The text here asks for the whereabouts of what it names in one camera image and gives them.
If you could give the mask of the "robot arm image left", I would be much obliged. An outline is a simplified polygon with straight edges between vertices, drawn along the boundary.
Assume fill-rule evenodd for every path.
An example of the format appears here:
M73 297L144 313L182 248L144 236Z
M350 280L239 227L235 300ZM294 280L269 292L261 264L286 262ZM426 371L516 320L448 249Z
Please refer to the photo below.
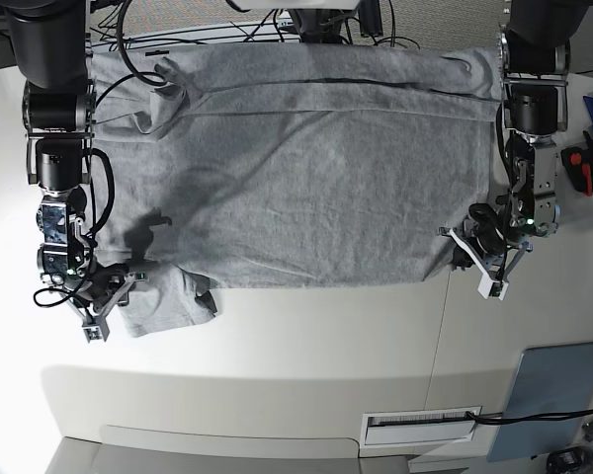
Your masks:
M101 265L96 236L115 201L108 155L93 145L96 89L91 78L89 1L3 1L15 59L26 79L22 111L26 169L42 191L37 225L44 291L81 319L89 341L106 340L107 316L128 303L138 274Z

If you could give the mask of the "robot base stand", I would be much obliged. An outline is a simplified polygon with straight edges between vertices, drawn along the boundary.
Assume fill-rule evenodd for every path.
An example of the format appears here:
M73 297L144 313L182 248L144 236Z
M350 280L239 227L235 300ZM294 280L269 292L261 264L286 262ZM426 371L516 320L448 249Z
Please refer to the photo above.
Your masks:
M392 1L385 1L390 19L389 34L382 23L381 1L226 1L226 4L238 13L269 10L261 25L272 17L281 42L285 41L286 34L291 34L303 43L352 44L350 23L355 22L361 37L374 45L406 47L409 43L420 48L414 39L397 33Z

